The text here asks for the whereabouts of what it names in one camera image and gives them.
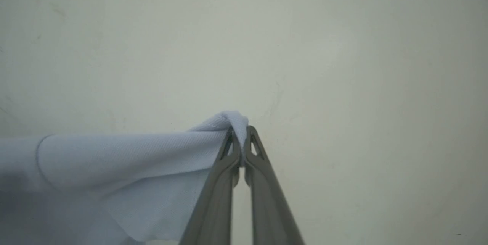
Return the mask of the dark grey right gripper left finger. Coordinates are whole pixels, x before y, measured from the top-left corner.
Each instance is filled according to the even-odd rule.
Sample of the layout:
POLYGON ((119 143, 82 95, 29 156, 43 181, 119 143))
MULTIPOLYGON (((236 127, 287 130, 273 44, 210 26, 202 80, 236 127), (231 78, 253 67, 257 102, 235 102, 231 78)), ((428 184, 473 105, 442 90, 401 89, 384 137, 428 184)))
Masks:
POLYGON ((239 181, 241 149, 232 127, 210 169, 180 245, 230 245, 233 189, 239 181))

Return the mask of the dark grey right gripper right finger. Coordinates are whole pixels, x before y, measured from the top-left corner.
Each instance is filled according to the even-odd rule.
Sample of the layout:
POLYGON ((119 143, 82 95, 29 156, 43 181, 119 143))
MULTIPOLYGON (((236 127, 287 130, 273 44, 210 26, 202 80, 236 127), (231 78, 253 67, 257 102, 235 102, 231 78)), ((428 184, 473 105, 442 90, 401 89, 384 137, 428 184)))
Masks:
POLYGON ((251 189, 254 245, 304 245, 263 143, 248 126, 244 144, 245 179, 251 189))

